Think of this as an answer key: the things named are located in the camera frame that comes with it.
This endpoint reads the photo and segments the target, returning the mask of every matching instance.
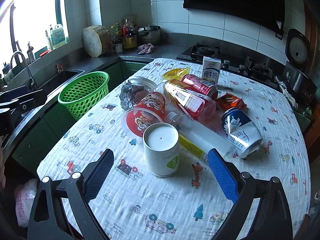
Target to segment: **detergent bottle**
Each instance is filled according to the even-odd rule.
[[[66,38],[61,24],[57,24],[54,29],[50,30],[50,35],[53,49],[66,44]]]

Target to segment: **cooking pot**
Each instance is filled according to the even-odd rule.
[[[140,27],[138,29],[139,38],[144,43],[152,43],[156,45],[160,42],[160,26],[149,26]]]

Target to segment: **kitchen sink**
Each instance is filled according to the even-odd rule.
[[[50,80],[48,80],[46,83],[44,83],[40,87],[40,89],[43,89],[47,93],[47,95],[49,95],[52,91],[56,90],[63,83],[65,83],[70,78],[74,77],[75,75],[78,75],[79,73],[80,72],[69,71],[69,70],[58,73],[55,76],[53,76]]]

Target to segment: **blue gripper pad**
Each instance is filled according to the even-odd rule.
[[[208,163],[225,197],[236,203],[239,197],[237,182],[213,149],[208,153]]]
[[[104,155],[102,155],[98,161],[92,163],[92,165],[96,166],[86,181],[86,194],[84,195],[86,203],[89,203],[90,200],[97,197],[113,163],[114,155],[113,151],[110,149],[106,150]]]

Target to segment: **wooden chopping block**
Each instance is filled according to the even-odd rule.
[[[84,50],[91,57],[98,57],[111,52],[112,40],[108,29],[102,25],[84,28],[81,35]]]

